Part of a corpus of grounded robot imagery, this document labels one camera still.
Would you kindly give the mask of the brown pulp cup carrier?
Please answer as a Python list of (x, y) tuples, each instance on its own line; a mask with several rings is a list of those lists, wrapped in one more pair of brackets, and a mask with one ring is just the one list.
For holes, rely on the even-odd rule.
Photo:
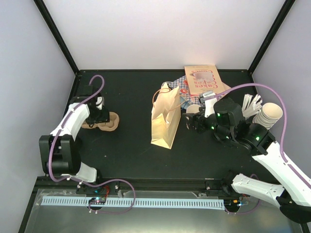
[(95, 123), (91, 127), (84, 121), (81, 128), (83, 129), (96, 129), (98, 128), (101, 131), (105, 132), (112, 132), (117, 129), (119, 125), (119, 115), (115, 112), (109, 112), (110, 121), (109, 122), (102, 122), (102, 123)]

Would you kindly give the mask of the kraft paper bag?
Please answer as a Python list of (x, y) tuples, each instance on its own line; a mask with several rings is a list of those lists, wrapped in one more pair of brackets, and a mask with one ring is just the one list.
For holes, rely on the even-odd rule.
[(165, 83), (154, 93), (151, 111), (151, 144), (171, 149), (181, 118), (179, 87)]

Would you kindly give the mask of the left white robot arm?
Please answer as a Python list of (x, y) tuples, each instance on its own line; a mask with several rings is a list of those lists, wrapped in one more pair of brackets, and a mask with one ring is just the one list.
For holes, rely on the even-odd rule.
[(40, 137), (39, 150), (45, 174), (61, 176), (60, 180), (73, 177), (87, 182), (87, 188), (98, 194), (104, 189), (104, 181), (98, 178), (97, 169), (81, 161), (77, 134), (83, 124), (92, 128), (96, 123), (107, 123), (110, 118), (100, 94), (84, 102), (86, 99), (87, 96), (72, 98), (56, 129)]

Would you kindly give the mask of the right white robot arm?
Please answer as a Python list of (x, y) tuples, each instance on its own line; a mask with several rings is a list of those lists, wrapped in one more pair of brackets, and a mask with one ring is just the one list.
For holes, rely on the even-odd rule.
[(271, 184), (232, 172), (221, 183), (222, 192), (246, 194), (277, 207), (288, 219), (304, 224), (311, 220), (310, 179), (290, 160), (281, 154), (280, 144), (264, 126), (248, 123), (242, 108), (232, 99), (216, 101), (211, 114), (207, 107), (197, 113), (184, 113), (189, 130), (198, 133), (211, 130), (220, 143), (244, 149), (255, 161), (263, 165), (279, 182)]

